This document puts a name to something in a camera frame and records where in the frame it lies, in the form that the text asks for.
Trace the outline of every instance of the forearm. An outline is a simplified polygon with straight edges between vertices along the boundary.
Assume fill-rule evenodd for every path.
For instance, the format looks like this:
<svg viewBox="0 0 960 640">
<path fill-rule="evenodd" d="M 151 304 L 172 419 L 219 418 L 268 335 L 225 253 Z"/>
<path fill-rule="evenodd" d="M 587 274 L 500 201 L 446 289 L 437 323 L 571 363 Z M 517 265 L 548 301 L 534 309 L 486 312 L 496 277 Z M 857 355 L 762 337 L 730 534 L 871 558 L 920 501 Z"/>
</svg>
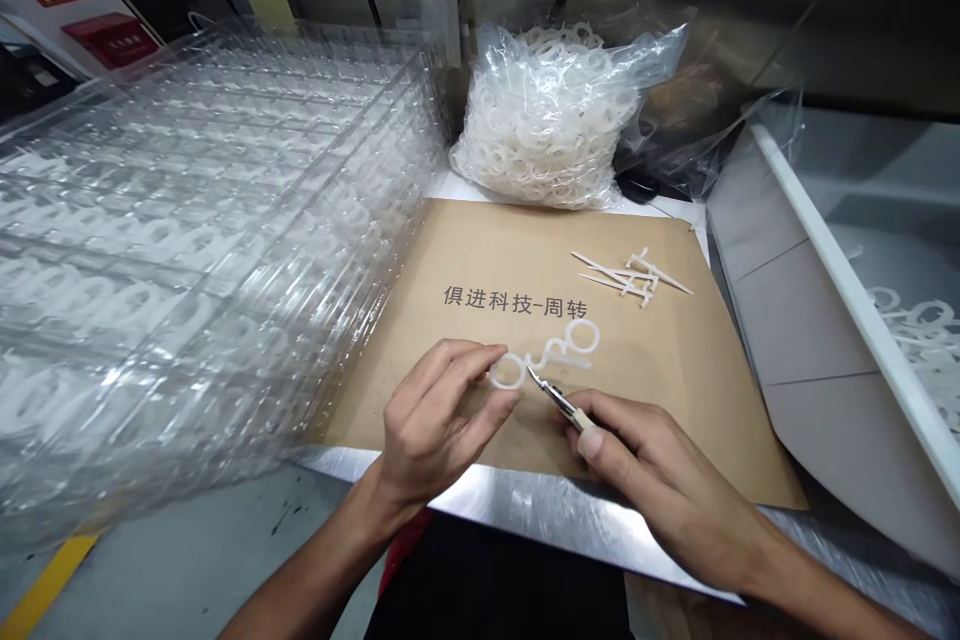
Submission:
<svg viewBox="0 0 960 640">
<path fill-rule="evenodd" d="M 379 461 L 330 519 L 247 600 L 221 638 L 329 637 L 357 584 L 416 508 L 375 492 Z"/>
<path fill-rule="evenodd" d="M 831 638 L 923 638 L 920 630 L 874 603 L 785 537 L 750 594 Z"/>
</svg>

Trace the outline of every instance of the clear plastic tray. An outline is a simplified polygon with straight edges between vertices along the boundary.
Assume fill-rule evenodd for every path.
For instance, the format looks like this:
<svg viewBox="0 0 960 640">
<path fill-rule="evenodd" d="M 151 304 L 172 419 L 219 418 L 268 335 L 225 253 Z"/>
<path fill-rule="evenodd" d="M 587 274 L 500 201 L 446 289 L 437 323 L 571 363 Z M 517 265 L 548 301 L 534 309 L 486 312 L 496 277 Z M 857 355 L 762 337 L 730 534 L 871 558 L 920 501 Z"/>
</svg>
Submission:
<svg viewBox="0 0 960 640">
<path fill-rule="evenodd" d="M 272 469 L 445 157 L 421 33 L 200 33 L 0 138 L 0 551 Z"/>
</svg>

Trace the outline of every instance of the red box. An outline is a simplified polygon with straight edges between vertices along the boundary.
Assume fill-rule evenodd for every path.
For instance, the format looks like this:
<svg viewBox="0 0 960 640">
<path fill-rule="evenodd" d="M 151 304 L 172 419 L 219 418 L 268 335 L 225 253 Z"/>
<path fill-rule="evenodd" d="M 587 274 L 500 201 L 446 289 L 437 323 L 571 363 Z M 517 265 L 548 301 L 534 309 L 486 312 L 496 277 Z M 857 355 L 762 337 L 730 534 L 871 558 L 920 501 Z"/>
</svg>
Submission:
<svg viewBox="0 0 960 640">
<path fill-rule="evenodd" d="M 160 47 L 135 17 L 107 13 L 60 28 L 83 45 L 108 70 L 147 57 Z"/>
</svg>

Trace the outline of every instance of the white plastic container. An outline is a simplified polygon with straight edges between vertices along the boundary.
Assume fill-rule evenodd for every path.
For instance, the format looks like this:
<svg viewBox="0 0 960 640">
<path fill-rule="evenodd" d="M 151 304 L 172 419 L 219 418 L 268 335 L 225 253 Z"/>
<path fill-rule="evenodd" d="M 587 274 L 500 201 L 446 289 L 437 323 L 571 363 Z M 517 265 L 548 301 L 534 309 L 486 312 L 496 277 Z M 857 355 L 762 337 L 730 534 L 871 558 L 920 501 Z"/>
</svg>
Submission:
<svg viewBox="0 0 960 640">
<path fill-rule="evenodd" d="M 960 308 L 960 127 L 804 119 L 792 168 L 753 118 L 707 206 L 771 421 L 848 507 L 960 579 L 960 444 L 866 291 Z"/>
</svg>

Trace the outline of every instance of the plastic film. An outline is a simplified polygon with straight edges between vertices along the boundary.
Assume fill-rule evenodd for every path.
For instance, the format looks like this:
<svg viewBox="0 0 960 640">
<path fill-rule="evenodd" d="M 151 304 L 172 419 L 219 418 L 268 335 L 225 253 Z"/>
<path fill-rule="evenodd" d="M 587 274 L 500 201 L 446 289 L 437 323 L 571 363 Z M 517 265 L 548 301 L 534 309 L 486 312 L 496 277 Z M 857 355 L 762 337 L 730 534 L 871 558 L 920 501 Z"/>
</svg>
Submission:
<svg viewBox="0 0 960 640">
<path fill-rule="evenodd" d="M 238 21 L 0 144 L 0 551 L 276 467 L 441 167 L 420 33 Z"/>
<path fill-rule="evenodd" d="M 604 48 L 587 22 L 514 36 L 478 31 L 480 57 L 464 130 L 450 151 L 459 174 L 526 202 L 570 210 L 619 198 L 611 164 L 643 90 L 670 77 L 685 26 Z"/>
</svg>

